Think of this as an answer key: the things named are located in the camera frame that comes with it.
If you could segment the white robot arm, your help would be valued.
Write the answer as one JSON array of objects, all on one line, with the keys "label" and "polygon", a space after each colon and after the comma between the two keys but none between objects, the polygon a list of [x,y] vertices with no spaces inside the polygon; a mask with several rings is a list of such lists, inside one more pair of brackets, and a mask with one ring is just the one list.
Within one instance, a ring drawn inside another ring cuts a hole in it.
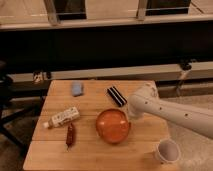
[{"label": "white robot arm", "polygon": [[162,100],[148,83],[128,97],[128,113],[136,118],[150,113],[213,139],[213,110]]}]

